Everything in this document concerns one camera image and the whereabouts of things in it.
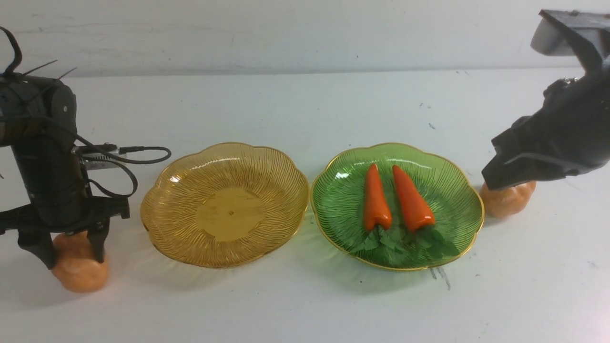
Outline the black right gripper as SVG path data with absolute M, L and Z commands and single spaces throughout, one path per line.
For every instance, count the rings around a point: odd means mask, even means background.
M 482 169 L 490 190 L 551 182 L 609 162 L 609 80 L 558 80 L 542 107 L 492 139 L 495 156 Z

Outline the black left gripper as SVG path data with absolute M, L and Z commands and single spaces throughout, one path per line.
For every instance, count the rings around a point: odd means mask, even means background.
M 1 234 L 18 230 L 18 245 L 35 255 L 51 270 L 57 252 L 50 233 L 84 232 L 98 263 L 105 262 L 105 241 L 111 217 L 130 217 L 128 195 L 109 197 L 69 192 L 46 194 L 27 192 L 29 203 L 1 213 Z

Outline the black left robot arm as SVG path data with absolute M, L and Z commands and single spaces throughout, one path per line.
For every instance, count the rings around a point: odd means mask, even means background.
M 76 98 L 60 80 L 1 76 L 1 145 L 11 147 L 29 203 L 1 213 L 1 232 L 16 230 L 18 245 L 52 269 L 51 235 L 85 232 L 99 263 L 111 217 L 130 215 L 128 200 L 96 197 L 74 154 Z

